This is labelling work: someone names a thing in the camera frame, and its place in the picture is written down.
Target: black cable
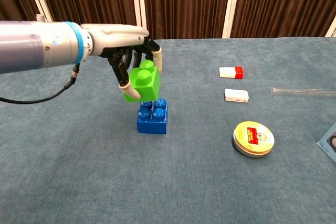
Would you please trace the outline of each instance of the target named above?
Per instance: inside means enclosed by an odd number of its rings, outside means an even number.
[[[57,93],[55,93],[55,94],[53,94],[53,95],[51,95],[47,98],[43,98],[43,99],[39,99],[39,100],[31,100],[31,101],[16,101],[16,100],[11,100],[11,99],[6,99],[6,98],[0,97],[0,101],[7,102],[7,103],[13,103],[13,104],[34,104],[34,103],[40,103],[40,102],[45,102],[45,101],[51,100],[52,98],[55,98],[55,97],[59,96],[64,91],[66,91],[68,88],[70,88],[73,84],[75,84],[78,72],[79,72],[79,63],[76,64],[74,66],[74,68],[72,69],[70,81],[68,81],[68,83],[65,84],[64,87],[61,90],[59,90]]]

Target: robotic arm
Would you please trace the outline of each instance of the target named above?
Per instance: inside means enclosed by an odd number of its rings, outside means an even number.
[[[107,58],[112,66],[119,88],[128,96],[140,99],[127,73],[133,52],[133,67],[139,66],[141,56],[145,54],[146,59],[152,60],[159,72],[162,71],[161,48],[142,27],[115,24],[79,26],[72,22],[0,22],[0,74],[76,64],[64,90],[74,84],[81,62],[88,56],[100,56]]]

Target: table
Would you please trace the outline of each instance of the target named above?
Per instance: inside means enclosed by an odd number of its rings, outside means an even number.
[[[336,39],[158,40],[167,135],[138,134],[107,61],[37,105],[0,103],[1,223],[333,223],[336,164],[316,142],[336,98],[272,96],[271,87],[336,89]],[[218,67],[244,67],[244,80]],[[72,66],[1,76],[1,96],[42,98]],[[248,90],[247,104],[224,88]],[[257,121],[272,152],[248,158],[235,126]]]

